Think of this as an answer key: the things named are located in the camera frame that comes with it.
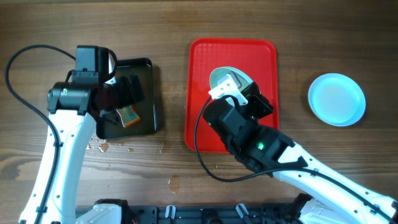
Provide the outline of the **white plate tray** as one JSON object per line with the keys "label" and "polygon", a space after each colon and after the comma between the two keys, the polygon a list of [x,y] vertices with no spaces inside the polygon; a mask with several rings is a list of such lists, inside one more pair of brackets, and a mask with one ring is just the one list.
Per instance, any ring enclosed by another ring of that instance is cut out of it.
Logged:
{"label": "white plate tray", "polygon": [[314,115],[331,126],[351,126],[366,111],[361,87],[340,73],[326,73],[316,78],[308,89],[307,98]]}
{"label": "white plate tray", "polygon": [[211,90],[208,93],[213,100],[231,95],[246,101],[242,91],[252,82],[253,80],[248,75],[237,68],[219,67],[211,72]]}

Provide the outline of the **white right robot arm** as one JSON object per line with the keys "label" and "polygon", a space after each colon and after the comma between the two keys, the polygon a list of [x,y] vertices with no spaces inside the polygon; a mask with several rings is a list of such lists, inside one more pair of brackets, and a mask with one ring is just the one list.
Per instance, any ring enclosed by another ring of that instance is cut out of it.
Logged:
{"label": "white right robot arm", "polygon": [[303,190],[351,223],[397,223],[396,200],[365,189],[279,130],[261,125],[274,108],[246,74],[216,69],[210,88],[203,118],[247,169]]}

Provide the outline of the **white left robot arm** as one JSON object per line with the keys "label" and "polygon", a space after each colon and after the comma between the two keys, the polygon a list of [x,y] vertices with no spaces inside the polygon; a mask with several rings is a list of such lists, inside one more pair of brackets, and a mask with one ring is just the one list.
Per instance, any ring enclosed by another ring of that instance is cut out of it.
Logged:
{"label": "white left robot arm", "polygon": [[57,82],[49,91],[49,134],[31,198],[19,223],[74,223],[84,150],[102,110],[126,108],[142,99],[137,76],[104,83]]}

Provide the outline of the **green orange scrub sponge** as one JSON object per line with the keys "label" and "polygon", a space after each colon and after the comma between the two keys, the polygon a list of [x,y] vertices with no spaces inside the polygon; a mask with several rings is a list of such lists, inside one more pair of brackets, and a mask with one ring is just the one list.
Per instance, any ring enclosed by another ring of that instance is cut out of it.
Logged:
{"label": "green orange scrub sponge", "polygon": [[121,119],[121,124],[124,128],[131,127],[133,124],[136,124],[141,120],[141,117],[137,114],[133,105],[117,109],[116,112],[118,113]]}

